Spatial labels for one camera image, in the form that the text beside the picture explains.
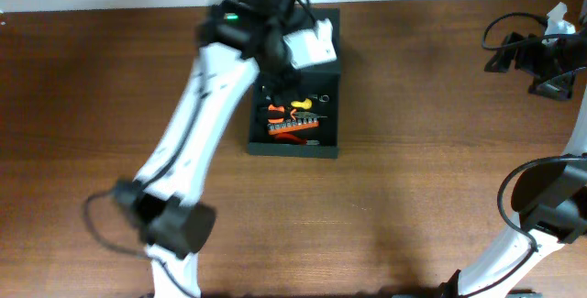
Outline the orange bit holder strip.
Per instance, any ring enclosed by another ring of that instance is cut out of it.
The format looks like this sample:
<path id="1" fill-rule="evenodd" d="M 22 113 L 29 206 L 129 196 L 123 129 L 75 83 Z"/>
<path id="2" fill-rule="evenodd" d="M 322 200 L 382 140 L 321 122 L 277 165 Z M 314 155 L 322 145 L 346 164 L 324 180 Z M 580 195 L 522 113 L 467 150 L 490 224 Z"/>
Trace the orange bit holder strip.
<path id="1" fill-rule="evenodd" d="M 278 124 L 269 124 L 268 125 L 268 134 L 270 136 L 275 136 L 278 134 L 292 133 L 295 131 L 306 130 L 306 129 L 315 128 L 318 126 L 319 126 L 319 122 L 317 120 L 286 121 L 286 122 L 278 123 Z"/>

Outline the silver blue wrench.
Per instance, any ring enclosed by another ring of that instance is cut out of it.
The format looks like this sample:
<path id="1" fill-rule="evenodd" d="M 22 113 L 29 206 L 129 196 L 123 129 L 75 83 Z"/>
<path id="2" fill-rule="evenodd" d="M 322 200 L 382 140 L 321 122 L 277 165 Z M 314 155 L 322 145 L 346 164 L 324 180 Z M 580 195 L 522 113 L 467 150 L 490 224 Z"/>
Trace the silver blue wrench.
<path id="1" fill-rule="evenodd" d="M 275 94 L 273 94 L 266 86 L 261 87 L 261 94 L 264 99 L 275 101 Z M 308 94 L 306 98 L 320 103 L 327 103 L 330 100 L 327 94 Z"/>

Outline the yellow black screwdriver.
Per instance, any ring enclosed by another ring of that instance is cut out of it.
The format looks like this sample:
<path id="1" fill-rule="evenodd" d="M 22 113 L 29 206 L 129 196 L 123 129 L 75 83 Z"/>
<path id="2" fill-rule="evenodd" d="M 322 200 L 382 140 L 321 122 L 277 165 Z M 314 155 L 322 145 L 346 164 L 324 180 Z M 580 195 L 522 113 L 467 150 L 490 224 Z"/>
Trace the yellow black screwdriver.
<path id="1" fill-rule="evenodd" d="M 303 109 L 303 110 L 309 110 L 312 108 L 312 106 L 313 106 L 313 102 L 309 98 L 305 98 L 304 101 L 292 101 L 291 102 L 291 107 L 299 108 L 299 109 Z"/>

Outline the orange black needle-nose pliers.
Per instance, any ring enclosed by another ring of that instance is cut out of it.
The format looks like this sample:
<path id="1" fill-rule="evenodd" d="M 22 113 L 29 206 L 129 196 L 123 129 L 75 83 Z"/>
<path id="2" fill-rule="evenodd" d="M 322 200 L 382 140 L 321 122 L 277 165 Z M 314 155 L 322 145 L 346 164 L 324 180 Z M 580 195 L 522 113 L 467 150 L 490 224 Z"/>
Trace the orange black needle-nose pliers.
<path id="1" fill-rule="evenodd" d="M 257 118 L 261 123 L 280 124 L 286 120 L 296 121 L 298 119 L 318 119 L 327 118 L 327 116 L 305 110 L 298 110 L 297 108 L 268 105 L 258 108 Z"/>

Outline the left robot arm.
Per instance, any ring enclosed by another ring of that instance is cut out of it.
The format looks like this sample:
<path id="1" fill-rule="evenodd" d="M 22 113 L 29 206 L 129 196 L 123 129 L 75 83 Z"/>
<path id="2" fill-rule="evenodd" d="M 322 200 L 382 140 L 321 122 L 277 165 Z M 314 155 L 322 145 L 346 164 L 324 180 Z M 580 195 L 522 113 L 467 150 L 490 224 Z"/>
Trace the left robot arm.
<path id="1" fill-rule="evenodd" d="M 198 253 L 216 221 L 201 204 L 229 119 L 258 78 L 292 89 L 303 68 L 334 61 L 332 24 L 309 0 L 222 0 L 209 7 L 188 83 L 156 150 L 132 180 L 108 192 L 145 248 L 156 297 L 198 297 Z"/>

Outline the small red cutting pliers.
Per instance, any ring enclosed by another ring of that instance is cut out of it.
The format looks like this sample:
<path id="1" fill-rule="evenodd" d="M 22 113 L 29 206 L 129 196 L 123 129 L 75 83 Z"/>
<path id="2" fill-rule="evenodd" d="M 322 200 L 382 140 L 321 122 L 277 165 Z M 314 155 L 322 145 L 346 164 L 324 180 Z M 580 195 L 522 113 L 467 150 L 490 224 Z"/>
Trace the small red cutting pliers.
<path id="1" fill-rule="evenodd" d="M 294 144 L 305 146 L 319 146 L 320 142 L 315 139 L 299 138 L 290 133 L 280 133 L 274 136 L 274 139 L 282 144 Z"/>

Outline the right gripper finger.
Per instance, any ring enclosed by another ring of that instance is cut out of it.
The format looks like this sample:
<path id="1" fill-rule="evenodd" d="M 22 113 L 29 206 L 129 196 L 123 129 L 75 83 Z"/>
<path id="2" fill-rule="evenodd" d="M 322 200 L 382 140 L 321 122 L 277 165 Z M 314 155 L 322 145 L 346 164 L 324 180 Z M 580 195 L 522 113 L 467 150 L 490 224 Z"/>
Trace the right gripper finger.
<path id="1" fill-rule="evenodd" d="M 576 73 L 567 72 L 542 82 L 533 82 L 528 92 L 556 101 L 569 101 L 573 96 Z"/>
<path id="2" fill-rule="evenodd" d="M 506 73 L 508 72 L 511 62 L 514 60 L 517 53 L 517 46 L 501 45 L 495 47 L 484 46 L 485 50 L 494 51 L 494 55 L 488 60 L 484 66 L 486 72 Z"/>

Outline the black box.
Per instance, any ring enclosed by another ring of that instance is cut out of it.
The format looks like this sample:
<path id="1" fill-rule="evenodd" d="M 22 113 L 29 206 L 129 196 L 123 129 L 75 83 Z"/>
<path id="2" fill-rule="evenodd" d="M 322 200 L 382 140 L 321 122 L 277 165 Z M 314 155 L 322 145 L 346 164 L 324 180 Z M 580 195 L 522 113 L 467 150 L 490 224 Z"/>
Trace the black box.
<path id="1" fill-rule="evenodd" d="M 341 56 L 336 61 L 303 68 L 301 84 L 299 86 L 300 99 L 303 101 L 308 94 L 327 94 L 330 100 L 327 103 L 313 101 L 311 109 L 307 110 L 327 118 L 318 118 L 319 126 L 290 134 L 299 138 L 315 139 L 319 146 L 305 146 L 282 144 L 268 134 L 267 123 L 261 123 L 257 118 L 259 107 L 270 105 L 261 94 L 263 75 L 254 83 L 252 110 L 249 126 L 248 153 L 255 156 L 279 156 L 335 159 L 338 156 L 338 101 L 339 84 L 342 66 Z"/>

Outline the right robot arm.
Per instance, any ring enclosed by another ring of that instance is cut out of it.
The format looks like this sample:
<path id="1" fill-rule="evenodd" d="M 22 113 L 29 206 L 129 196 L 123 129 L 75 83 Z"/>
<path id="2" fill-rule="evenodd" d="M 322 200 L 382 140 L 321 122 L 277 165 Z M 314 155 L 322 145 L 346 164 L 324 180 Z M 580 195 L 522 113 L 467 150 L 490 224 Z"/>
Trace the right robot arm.
<path id="1" fill-rule="evenodd" d="M 512 33 L 494 48 L 488 72 L 510 67 L 529 73 L 528 91 L 566 101 L 578 72 L 586 68 L 586 32 Z M 496 203 L 505 228 L 463 270 L 442 283 L 438 297 L 508 297 L 548 255 L 586 233 L 586 109 L 580 109 L 562 155 L 530 160 L 501 183 Z"/>

